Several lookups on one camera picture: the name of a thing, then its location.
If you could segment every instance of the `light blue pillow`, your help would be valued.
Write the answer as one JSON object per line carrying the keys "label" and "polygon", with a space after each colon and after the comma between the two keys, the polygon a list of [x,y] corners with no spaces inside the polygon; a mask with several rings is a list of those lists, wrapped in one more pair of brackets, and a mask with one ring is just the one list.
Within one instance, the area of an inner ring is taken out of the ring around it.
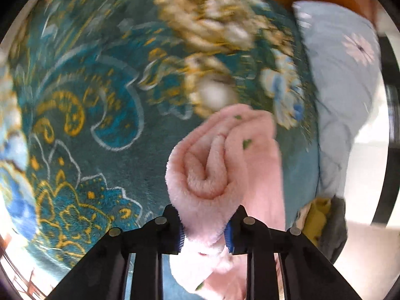
{"label": "light blue pillow", "polygon": [[350,150],[381,71],[377,35],[372,23],[336,4],[300,1],[293,9],[317,88],[317,194],[343,196]]}

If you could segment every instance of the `screw head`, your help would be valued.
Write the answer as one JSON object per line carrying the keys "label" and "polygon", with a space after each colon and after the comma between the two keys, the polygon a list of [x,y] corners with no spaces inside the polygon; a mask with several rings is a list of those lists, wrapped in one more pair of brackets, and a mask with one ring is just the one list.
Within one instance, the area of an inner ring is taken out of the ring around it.
{"label": "screw head", "polygon": [[255,224],[255,222],[256,222],[256,220],[255,220],[255,218],[253,218],[253,217],[251,217],[251,216],[246,216],[244,219],[243,219],[243,223],[244,224],[247,224],[247,225],[252,225],[252,224]]}
{"label": "screw head", "polygon": [[291,228],[289,229],[289,232],[290,232],[292,235],[294,235],[294,236],[299,236],[299,235],[301,235],[301,230],[300,230],[299,228],[297,228],[297,227],[291,227]]}
{"label": "screw head", "polygon": [[121,234],[121,229],[120,229],[120,228],[111,228],[111,229],[108,231],[108,234],[109,234],[111,237],[119,236],[119,235]]}
{"label": "screw head", "polygon": [[167,218],[164,217],[164,216],[159,216],[159,217],[155,218],[154,222],[155,222],[155,224],[160,224],[160,225],[166,224],[167,223]]}

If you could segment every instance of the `teal blanket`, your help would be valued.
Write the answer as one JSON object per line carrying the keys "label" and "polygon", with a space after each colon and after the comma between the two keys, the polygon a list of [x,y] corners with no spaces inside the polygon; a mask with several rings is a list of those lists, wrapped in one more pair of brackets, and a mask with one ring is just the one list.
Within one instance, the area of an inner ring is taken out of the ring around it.
{"label": "teal blanket", "polygon": [[39,0],[9,64],[35,204],[12,166],[2,193],[58,279],[110,227],[162,213],[171,150],[232,103],[275,116],[288,225],[315,196],[314,85],[294,18],[273,1]]}

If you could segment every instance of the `gray cloth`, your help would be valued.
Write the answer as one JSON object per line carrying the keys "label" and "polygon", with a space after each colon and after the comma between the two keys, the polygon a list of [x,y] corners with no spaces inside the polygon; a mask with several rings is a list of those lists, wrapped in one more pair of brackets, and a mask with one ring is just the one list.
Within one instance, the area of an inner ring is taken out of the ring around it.
{"label": "gray cloth", "polygon": [[345,200],[334,196],[331,199],[329,217],[322,230],[318,246],[332,264],[336,262],[347,241],[345,213]]}
{"label": "gray cloth", "polygon": [[369,116],[380,72],[373,25],[332,3],[293,4],[317,88],[318,196],[343,196],[355,136]]}

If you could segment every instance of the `rolled pink towel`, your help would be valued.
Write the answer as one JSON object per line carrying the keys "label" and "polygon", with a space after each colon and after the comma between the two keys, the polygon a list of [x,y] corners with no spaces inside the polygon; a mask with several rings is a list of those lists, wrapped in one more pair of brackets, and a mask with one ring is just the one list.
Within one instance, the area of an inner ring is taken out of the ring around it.
{"label": "rolled pink towel", "polygon": [[236,104],[212,115],[169,156],[165,180],[186,235],[182,252],[170,257],[171,270],[187,291],[210,300],[245,298],[246,256],[230,255],[223,235],[240,204],[268,227],[285,229],[274,137],[269,112]]}

